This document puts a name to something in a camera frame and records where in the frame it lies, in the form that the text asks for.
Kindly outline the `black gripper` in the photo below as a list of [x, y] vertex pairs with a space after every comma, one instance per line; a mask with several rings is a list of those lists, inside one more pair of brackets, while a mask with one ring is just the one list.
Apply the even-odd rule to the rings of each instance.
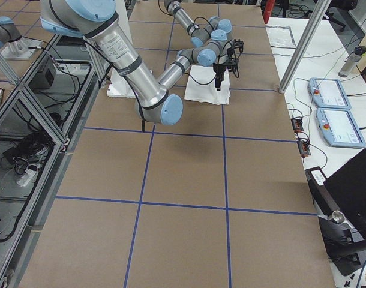
[[214, 63], [212, 65], [213, 71], [215, 72], [215, 88], [217, 91], [221, 91], [221, 84], [224, 80], [224, 74], [226, 71], [228, 71], [227, 63]]

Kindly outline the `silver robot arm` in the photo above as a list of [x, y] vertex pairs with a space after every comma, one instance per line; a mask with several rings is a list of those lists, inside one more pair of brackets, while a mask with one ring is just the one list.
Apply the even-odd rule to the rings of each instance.
[[209, 40], [230, 41], [232, 24], [229, 19], [212, 16], [193, 20], [181, 6], [181, 1], [163, 1], [167, 14], [172, 16], [186, 31], [194, 47], [202, 47]]
[[169, 89], [193, 64], [214, 66], [220, 73], [224, 72], [224, 50], [231, 40], [232, 24], [228, 19], [214, 16], [201, 28], [179, 1], [165, 1], [164, 6], [186, 30], [194, 48], [181, 50], [159, 78], [154, 77], [121, 29], [115, 1], [41, 1], [41, 24], [54, 34], [93, 41], [107, 62], [132, 87], [142, 120], [174, 125], [181, 118], [183, 103]]

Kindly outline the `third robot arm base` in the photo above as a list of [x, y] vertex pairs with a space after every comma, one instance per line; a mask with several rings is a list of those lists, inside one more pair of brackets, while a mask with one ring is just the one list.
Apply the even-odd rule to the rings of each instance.
[[27, 60], [41, 46], [40, 40], [24, 38], [11, 18], [0, 16], [0, 49], [5, 59]]

